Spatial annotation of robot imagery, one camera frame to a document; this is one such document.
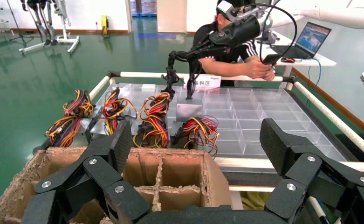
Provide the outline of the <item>seated person's right hand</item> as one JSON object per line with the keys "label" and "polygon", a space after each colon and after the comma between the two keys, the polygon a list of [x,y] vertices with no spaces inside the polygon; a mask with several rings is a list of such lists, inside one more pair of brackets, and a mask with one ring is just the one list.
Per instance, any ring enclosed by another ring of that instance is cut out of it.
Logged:
{"label": "seated person's right hand", "polygon": [[252,59],[246,62],[247,66],[247,76],[250,78],[262,78],[266,75],[268,71],[267,65],[261,63],[260,59]]}

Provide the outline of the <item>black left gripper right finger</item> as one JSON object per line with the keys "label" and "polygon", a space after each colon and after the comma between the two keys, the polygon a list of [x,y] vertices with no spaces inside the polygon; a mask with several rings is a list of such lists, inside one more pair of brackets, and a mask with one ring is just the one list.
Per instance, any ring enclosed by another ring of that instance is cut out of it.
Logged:
{"label": "black left gripper right finger", "polygon": [[282,180],[265,210],[293,221],[309,197],[330,206],[343,221],[364,221],[364,173],[325,156],[307,138],[264,119],[261,147]]}

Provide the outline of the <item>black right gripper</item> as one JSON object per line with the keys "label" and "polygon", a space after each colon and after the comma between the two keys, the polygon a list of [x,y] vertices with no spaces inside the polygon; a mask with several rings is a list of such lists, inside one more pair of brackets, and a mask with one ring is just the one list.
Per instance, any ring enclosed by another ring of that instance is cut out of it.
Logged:
{"label": "black right gripper", "polygon": [[166,67],[166,75],[162,78],[166,80],[166,88],[162,92],[175,93],[172,88],[174,83],[177,83],[181,78],[177,75],[174,69],[175,61],[189,63],[189,78],[187,80],[187,96],[186,99],[192,99],[195,91],[196,79],[201,74],[202,64],[198,61],[199,58],[205,56],[216,56],[222,54],[222,47],[237,47],[243,43],[256,38],[260,35],[260,22],[254,15],[250,15],[240,21],[235,21],[222,30],[210,34],[210,41],[199,42],[192,50],[186,51],[171,51],[168,55],[168,66]]}

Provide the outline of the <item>seated person's left hand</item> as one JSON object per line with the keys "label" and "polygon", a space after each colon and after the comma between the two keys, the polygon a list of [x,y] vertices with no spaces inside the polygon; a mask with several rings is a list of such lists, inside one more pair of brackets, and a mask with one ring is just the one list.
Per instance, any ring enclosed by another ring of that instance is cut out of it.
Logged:
{"label": "seated person's left hand", "polygon": [[262,64],[260,78],[266,81],[272,81],[275,78],[275,70],[272,64]]}

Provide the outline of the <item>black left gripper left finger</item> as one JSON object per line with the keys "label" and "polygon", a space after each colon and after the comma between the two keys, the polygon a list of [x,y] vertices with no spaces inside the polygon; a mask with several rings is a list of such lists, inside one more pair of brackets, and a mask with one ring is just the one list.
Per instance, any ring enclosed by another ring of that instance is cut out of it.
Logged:
{"label": "black left gripper left finger", "polygon": [[96,200],[113,223],[136,224],[150,205],[122,177],[131,147],[131,124],[122,120],[112,135],[92,140],[75,162],[37,183],[22,223],[67,224]]}

